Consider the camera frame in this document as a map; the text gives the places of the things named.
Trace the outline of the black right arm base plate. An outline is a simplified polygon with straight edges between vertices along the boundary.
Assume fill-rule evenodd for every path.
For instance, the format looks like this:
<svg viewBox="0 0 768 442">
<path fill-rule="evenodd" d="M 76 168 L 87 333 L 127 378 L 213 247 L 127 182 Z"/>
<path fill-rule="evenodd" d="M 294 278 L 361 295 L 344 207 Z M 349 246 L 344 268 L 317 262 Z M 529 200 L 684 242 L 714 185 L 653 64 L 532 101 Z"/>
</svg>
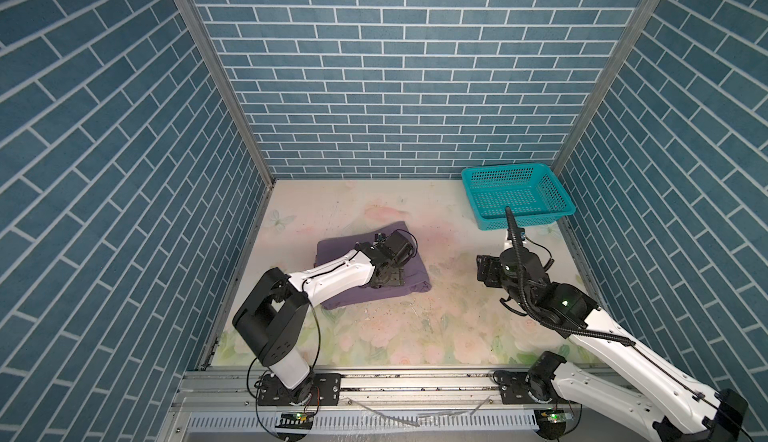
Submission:
<svg viewBox="0 0 768 442">
<path fill-rule="evenodd" d="M 528 372 L 495 370 L 491 380 L 498 386 L 503 404 L 556 404 L 569 400 L 560 397 L 551 380 Z"/>
</svg>

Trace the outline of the left side aluminium rail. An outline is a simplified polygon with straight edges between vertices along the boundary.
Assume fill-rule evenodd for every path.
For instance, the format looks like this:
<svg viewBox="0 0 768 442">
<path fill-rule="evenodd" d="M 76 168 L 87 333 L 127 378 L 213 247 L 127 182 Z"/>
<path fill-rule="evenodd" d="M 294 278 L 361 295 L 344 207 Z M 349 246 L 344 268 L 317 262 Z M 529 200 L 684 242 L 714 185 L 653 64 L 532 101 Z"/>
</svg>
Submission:
<svg viewBox="0 0 768 442">
<path fill-rule="evenodd" d="M 257 210 L 249 228 L 246 242 L 236 260 L 236 265 L 234 266 L 232 277 L 227 282 L 226 291 L 224 292 L 221 303 L 217 308 L 216 317 L 214 319 L 211 331 L 207 336 L 202 352 L 200 353 L 194 365 L 195 371 L 205 371 L 208 369 L 219 346 L 221 334 L 231 324 L 230 314 L 232 312 L 232 306 L 238 292 L 238 287 L 242 281 L 245 269 L 247 268 L 253 246 L 256 242 L 260 228 L 262 227 L 265 213 L 273 192 L 274 186 L 268 187 L 258 203 Z"/>
</svg>

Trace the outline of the aluminium rail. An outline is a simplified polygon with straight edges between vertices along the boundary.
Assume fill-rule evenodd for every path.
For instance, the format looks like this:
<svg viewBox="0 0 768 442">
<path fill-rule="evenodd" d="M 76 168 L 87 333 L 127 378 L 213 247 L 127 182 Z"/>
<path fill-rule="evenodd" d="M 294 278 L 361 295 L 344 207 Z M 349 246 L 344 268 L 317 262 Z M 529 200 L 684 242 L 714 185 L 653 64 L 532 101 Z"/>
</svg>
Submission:
<svg viewBox="0 0 768 442">
<path fill-rule="evenodd" d="M 563 240 L 574 260 L 575 266 L 581 276 L 582 282 L 585 286 L 585 291 L 588 295 L 599 303 L 603 303 L 602 294 L 597 284 L 594 272 L 592 271 L 584 250 L 582 249 L 574 229 L 572 228 L 569 220 L 563 217 L 558 220 L 557 225 L 562 234 Z"/>
<path fill-rule="evenodd" d="M 226 291 L 224 292 L 221 303 L 217 308 L 216 317 L 214 319 L 211 331 L 207 336 L 202 352 L 200 353 L 194 365 L 195 371 L 205 371 L 208 369 L 219 346 L 221 334 L 231 324 L 230 314 L 232 312 L 232 306 L 238 292 L 238 287 L 242 281 L 245 269 L 247 268 L 253 246 L 256 242 L 260 228 L 262 227 L 265 213 L 273 192 L 274 186 L 268 187 L 258 203 L 257 210 L 249 228 L 246 242 L 236 260 L 236 265 L 234 266 L 232 277 L 227 282 Z"/>
<path fill-rule="evenodd" d="M 519 367 L 502 367 L 512 372 L 527 372 Z M 491 380 L 497 367 L 427 367 L 427 368 L 317 368 L 315 374 L 339 373 L 341 387 L 337 406 L 330 408 L 360 408 L 348 405 L 343 397 L 380 409 L 459 409 L 473 407 L 486 397 L 492 402 L 482 408 L 496 408 L 502 403 L 498 386 Z M 205 371 L 190 371 L 183 375 L 172 407 L 179 411 L 242 411 L 257 401 L 255 388 L 263 378 L 259 367 L 219 367 Z M 509 404 L 526 408 L 541 404 Z"/>
</svg>

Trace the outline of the purple trousers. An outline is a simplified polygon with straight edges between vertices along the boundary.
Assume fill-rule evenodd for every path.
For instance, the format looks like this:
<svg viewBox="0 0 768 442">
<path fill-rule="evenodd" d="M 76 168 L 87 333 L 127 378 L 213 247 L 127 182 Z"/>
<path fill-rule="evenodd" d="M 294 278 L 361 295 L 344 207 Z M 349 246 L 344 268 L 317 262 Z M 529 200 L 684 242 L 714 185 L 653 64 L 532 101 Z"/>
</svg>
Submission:
<svg viewBox="0 0 768 442">
<path fill-rule="evenodd" d="M 316 246 L 314 266 L 320 266 L 347 254 L 356 242 L 373 242 L 377 233 L 390 235 L 393 231 L 407 231 L 404 221 L 394 222 L 374 231 L 321 240 Z M 354 287 L 322 303 L 324 309 L 334 310 L 349 305 L 362 304 L 383 299 L 397 298 L 411 293 L 428 292 L 432 288 L 427 269 L 419 256 L 403 268 L 403 284 L 395 287 Z"/>
</svg>

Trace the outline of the right side aluminium rail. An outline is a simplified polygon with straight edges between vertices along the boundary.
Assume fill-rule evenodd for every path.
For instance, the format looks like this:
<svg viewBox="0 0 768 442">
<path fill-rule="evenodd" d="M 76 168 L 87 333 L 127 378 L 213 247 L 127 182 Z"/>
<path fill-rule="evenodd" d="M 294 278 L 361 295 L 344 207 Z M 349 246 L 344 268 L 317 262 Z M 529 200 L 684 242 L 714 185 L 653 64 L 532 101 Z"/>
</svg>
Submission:
<svg viewBox="0 0 768 442">
<path fill-rule="evenodd" d="M 582 249 L 574 229 L 572 228 L 569 220 L 563 217 L 558 220 L 557 225 L 562 234 L 563 240 L 574 260 L 575 266 L 581 276 L 582 282 L 585 286 L 585 291 L 588 295 L 599 303 L 603 303 L 602 294 L 597 284 L 594 272 L 592 271 L 584 250 Z"/>
</svg>

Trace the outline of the right green circuit board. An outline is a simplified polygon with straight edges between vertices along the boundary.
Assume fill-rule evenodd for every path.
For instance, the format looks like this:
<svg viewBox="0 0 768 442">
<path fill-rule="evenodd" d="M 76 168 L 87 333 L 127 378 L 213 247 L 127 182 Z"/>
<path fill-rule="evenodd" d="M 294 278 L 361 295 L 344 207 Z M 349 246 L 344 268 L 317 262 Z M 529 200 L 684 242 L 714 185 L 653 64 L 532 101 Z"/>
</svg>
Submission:
<svg viewBox="0 0 768 442">
<path fill-rule="evenodd" d="M 572 414 L 560 409 L 535 410 L 534 415 L 540 429 L 550 426 L 565 428 L 573 418 Z"/>
</svg>

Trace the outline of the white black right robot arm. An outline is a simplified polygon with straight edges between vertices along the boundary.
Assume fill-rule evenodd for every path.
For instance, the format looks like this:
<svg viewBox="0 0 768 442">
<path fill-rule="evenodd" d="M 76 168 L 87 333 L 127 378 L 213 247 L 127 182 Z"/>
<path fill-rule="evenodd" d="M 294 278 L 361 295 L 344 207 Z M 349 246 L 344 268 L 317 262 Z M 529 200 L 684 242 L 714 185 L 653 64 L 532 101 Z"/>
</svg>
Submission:
<svg viewBox="0 0 768 442">
<path fill-rule="evenodd" d="M 748 403 L 743 396 L 714 389 L 676 368 L 581 289 L 552 281 L 527 248 L 479 255 L 476 265 L 478 281 L 506 292 L 503 304 L 517 303 L 516 314 L 588 350 L 627 383 L 602 379 L 545 351 L 525 377 L 536 402 L 577 403 L 649 441 L 735 441 L 744 435 Z"/>
</svg>

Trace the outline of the green circuit board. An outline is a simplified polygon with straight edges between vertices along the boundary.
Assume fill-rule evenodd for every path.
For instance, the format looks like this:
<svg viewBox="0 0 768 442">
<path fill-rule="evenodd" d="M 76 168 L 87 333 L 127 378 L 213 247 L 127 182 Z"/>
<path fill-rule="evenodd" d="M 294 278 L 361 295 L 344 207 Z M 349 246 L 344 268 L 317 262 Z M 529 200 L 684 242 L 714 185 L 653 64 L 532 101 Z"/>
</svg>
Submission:
<svg viewBox="0 0 768 442">
<path fill-rule="evenodd" d="M 313 428 L 315 413 L 281 412 L 276 416 L 275 429 L 287 432 L 289 430 L 310 431 Z"/>
<path fill-rule="evenodd" d="M 535 410 L 534 415 L 540 429 L 550 426 L 565 428 L 573 418 L 572 414 L 560 409 Z"/>
</svg>

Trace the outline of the aluminium front rail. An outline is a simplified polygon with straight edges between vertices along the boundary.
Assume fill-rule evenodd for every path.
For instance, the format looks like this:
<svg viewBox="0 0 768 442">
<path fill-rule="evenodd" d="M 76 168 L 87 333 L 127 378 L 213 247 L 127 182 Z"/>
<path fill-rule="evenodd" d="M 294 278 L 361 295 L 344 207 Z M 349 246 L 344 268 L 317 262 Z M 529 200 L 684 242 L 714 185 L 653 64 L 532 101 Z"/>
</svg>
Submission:
<svg viewBox="0 0 768 442">
<path fill-rule="evenodd" d="M 519 367 L 502 367 L 512 372 L 527 372 Z M 427 368 L 317 368 L 315 374 L 339 373 L 341 387 L 337 406 L 330 408 L 360 408 L 348 405 L 343 397 L 380 409 L 459 409 L 473 407 L 486 397 L 492 402 L 482 408 L 496 408 L 502 403 L 498 386 L 491 380 L 497 367 L 427 367 Z M 263 378 L 259 367 L 219 367 L 205 371 L 190 371 L 183 375 L 172 407 L 179 411 L 242 411 L 257 401 L 255 388 Z M 509 404 L 526 408 L 541 404 Z"/>
</svg>

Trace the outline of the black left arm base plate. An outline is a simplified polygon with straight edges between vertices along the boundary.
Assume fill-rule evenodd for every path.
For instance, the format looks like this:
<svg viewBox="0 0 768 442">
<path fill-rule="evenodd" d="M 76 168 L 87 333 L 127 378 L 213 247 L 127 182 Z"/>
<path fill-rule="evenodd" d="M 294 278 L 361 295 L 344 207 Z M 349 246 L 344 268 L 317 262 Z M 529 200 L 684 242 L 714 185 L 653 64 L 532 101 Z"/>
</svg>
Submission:
<svg viewBox="0 0 768 442">
<path fill-rule="evenodd" d="M 258 383 L 254 394 L 263 406 L 337 406 L 340 387 L 339 373 L 311 372 L 294 388 L 287 388 L 278 377 L 268 373 Z"/>
</svg>

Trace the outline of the right rear aluminium corner post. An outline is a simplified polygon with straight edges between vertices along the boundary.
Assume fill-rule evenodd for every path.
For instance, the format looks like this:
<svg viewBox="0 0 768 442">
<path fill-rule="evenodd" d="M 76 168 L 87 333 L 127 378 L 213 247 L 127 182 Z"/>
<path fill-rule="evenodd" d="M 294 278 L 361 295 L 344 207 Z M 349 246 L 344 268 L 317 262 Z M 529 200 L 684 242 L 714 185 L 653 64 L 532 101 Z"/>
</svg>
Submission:
<svg viewBox="0 0 768 442">
<path fill-rule="evenodd" d="M 557 156 L 550 166 L 556 176 L 559 176 L 563 172 L 577 143 L 589 127 L 594 115 L 605 99 L 608 90 L 618 76 L 624 63 L 627 61 L 632 49 L 642 34 L 643 29 L 647 25 L 660 1 L 661 0 L 640 0 L 628 19 L 622 35 L 612 50 L 604 69 L 597 77 L 591 93 L 586 97 L 580 113 L 575 118 L 570 132 L 565 137 Z"/>
</svg>

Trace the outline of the teal plastic basket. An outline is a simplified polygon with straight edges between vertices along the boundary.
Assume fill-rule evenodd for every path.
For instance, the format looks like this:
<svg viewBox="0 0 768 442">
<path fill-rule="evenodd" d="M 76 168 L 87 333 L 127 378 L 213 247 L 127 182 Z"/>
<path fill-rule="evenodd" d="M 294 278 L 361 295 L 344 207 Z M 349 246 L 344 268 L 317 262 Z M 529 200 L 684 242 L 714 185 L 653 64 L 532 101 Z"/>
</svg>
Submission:
<svg viewBox="0 0 768 442">
<path fill-rule="evenodd" d="M 507 209 L 520 227 L 552 224 L 576 212 L 561 182 L 541 163 L 466 168 L 461 178 L 483 231 L 507 228 Z"/>
</svg>

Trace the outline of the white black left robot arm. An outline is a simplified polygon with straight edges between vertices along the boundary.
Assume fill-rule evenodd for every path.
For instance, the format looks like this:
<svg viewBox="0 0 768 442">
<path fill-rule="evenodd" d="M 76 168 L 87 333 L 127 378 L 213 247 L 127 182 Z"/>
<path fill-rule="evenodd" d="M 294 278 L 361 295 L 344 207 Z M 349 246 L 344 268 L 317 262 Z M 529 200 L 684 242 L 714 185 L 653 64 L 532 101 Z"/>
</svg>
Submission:
<svg viewBox="0 0 768 442">
<path fill-rule="evenodd" d="M 312 269 L 266 271 L 234 312 L 232 325 L 257 361 L 287 390 L 304 388 L 313 365 L 296 348 L 307 313 L 352 288 L 365 287 L 416 255 L 405 238 L 360 242 L 348 253 Z"/>
</svg>

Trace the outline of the left rear aluminium corner post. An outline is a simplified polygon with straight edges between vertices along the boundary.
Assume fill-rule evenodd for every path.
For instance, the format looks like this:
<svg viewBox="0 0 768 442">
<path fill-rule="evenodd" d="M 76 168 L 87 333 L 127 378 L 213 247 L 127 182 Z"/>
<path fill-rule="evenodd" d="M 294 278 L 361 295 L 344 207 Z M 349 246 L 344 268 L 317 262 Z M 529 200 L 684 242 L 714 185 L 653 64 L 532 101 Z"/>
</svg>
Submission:
<svg viewBox="0 0 768 442">
<path fill-rule="evenodd" d="M 258 146 L 246 115 L 237 99 L 229 77 L 218 56 L 216 48 L 208 34 L 194 0 L 173 0 L 190 36 L 198 49 L 203 62 L 209 70 L 211 78 L 224 102 L 234 125 L 240 134 L 250 154 L 255 167 L 264 180 L 268 190 L 274 186 L 274 176 Z"/>
</svg>

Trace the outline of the left green circuit board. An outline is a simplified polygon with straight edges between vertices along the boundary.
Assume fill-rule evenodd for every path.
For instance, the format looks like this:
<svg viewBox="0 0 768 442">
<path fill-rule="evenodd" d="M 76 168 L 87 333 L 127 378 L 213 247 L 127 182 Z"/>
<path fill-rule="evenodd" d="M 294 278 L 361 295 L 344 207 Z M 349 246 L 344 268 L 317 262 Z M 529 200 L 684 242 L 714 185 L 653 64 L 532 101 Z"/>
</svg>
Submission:
<svg viewBox="0 0 768 442">
<path fill-rule="evenodd" d="M 276 416 L 275 429 L 287 432 L 289 430 L 310 431 L 313 428 L 315 413 L 281 412 Z"/>
</svg>

